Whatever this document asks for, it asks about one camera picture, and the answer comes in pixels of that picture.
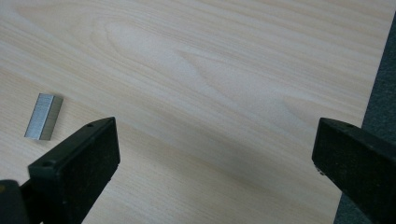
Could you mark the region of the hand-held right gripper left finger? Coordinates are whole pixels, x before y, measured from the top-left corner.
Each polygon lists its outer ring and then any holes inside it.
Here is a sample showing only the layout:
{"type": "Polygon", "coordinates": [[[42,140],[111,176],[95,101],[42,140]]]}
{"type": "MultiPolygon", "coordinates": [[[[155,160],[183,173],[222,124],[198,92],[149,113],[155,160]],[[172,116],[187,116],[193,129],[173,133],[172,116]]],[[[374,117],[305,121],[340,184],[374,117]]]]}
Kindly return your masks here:
{"type": "Polygon", "coordinates": [[[22,185],[32,224],[81,224],[120,164],[116,120],[81,127],[28,166],[22,185]]]}

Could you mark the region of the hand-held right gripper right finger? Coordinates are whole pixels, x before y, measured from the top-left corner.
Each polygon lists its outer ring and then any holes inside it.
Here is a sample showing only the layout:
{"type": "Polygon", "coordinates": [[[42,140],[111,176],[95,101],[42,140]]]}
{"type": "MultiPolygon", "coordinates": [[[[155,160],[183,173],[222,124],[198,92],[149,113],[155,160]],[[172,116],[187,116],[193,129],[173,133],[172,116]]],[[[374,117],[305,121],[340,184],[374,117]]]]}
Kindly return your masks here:
{"type": "Polygon", "coordinates": [[[322,118],[312,161],[374,224],[396,224],[396,145],[322,118]]]}

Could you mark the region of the silver staple strip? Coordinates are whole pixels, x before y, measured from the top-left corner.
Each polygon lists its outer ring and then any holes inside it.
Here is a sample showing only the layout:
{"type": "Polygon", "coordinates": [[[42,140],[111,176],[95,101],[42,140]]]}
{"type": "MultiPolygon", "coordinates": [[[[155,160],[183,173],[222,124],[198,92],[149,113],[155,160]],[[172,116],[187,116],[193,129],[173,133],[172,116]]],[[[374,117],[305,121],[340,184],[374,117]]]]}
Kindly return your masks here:
{"type": "Polygon", "coordinates": [[[59,116],[64,98],[39,93],[24,136],[34,140],[49,141],[59,116]]]}

